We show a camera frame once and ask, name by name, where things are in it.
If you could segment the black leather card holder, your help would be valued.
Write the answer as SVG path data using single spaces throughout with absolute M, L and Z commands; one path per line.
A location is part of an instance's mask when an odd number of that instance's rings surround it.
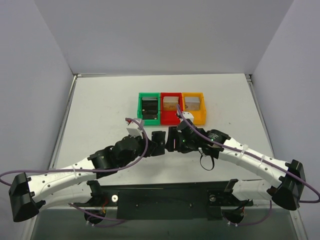
M 151 140 L 157 143 L 158 146 L 164 146 L 166 144 L 166 132 L 165 131 L 153 131 L 151 133 Z

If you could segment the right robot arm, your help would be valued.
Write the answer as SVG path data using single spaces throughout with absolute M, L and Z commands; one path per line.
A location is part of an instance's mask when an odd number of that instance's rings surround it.
M 292 160 L 278 160 L 250 149 L 228 134 L 216 129 L 205 131 L 182 121 L 168 129 L 165 148 L 182 154 L 199 152 L 203 157 L 235 164 L 259 178 L 255 180 L 232 179 L 223 192 L 224 201 L 230 205 L 238 201 L 267 200 L 295 211 L 299 208 L 305 180 L 303 165 Z

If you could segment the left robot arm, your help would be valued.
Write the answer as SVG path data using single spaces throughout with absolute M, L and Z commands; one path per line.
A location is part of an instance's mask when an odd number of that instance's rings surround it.
M 161 136 L 126 136 L 115 145 L 98 150 L 66 168 L 54 169 L 40 175 L 27 176 L 26 171 L 16 175 L 9 189 L 14 222 L 23 222 L 36 216 L 49 205 L 49 196 L 67 190 L 82 182 L 95 181 L 135 165 L 143 157 L 165 153 L 165 132 Z

